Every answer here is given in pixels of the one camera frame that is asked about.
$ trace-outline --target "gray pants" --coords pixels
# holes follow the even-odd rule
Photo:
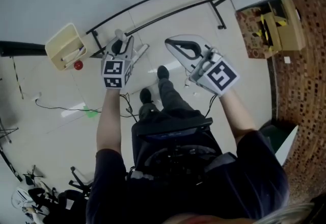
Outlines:
[[[159,95],[163,104],[163,111],[182,108],[185,110],[193,110],[192,107],[182,99],[180,94],[174,89],[173,84],[166,78],[162,78],[158,83]],[[153,111],[159,111],[155,104],[146,103],[139,109],[139,119],[144,119]]]

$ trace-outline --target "person's left arm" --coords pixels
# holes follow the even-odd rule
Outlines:
[[[120,91],[107,90],[96,142],[96,169],[87,223],[119,223],[124,216],[126,168],[121,156]]]

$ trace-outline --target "hand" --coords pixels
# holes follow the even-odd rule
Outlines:
[[[32,214],[32,213],[36,213],[35,209],[33,209],[32,207],[28,207],[26,208],[27,212]]]

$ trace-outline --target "green tape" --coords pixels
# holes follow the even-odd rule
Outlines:
[[[98,112],[97,111],[85,111],[86,115],[88,118],[92,118],[94,116],[97,116]]]

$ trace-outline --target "cream colored bin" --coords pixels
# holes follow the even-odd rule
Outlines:
[[[90,53],[88,53],[87,47],[83,44],[74,24],[69,23],[45,44],[45,51],[54,66],[62,71],[73,68],[73,63],[70,62],[69,64],[68,61],[62,60],[62,58],[81,47],[85,47],[85,49],[78,60],[89,57]]]

